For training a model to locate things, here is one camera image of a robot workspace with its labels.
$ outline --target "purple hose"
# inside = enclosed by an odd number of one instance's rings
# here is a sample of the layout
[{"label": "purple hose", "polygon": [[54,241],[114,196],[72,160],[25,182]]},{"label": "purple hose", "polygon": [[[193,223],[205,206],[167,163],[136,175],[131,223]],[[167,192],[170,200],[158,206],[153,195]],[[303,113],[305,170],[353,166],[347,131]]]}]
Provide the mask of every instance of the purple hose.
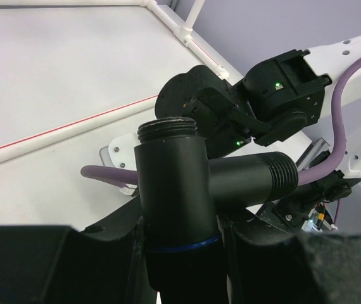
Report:
[{"label": "purple hose", "polygon": [[337,226],[337,220],[338,220],[338,212],[339,212],[339,207],[341,206],[341,200],[339,199],[337,201],[337,210],[335,211],[335,217],[334,217],[334,225]]},{"label": "purple hose", "polygon": [[126,184],[138,185],[136,171],[104,166],[84,166],[80,173],[84,177],[107,182],[117,187],[124,187]]},{"label": "purple hose", "polygon": [[299,172],[298,185],[305,185],[311,182],[317,181],[332,171],[334,171],[338,165],[342,162],[345,149],[346,149],[346,137],[344,122],[341,113],[341,97],[346,83],[350,77],[361,68],[361,58],[354,62],[339,78],[331,99],[331,118],[332,118],[332,130],[334,133],[334,146],[332,148],[329,158],[322,163]]}]

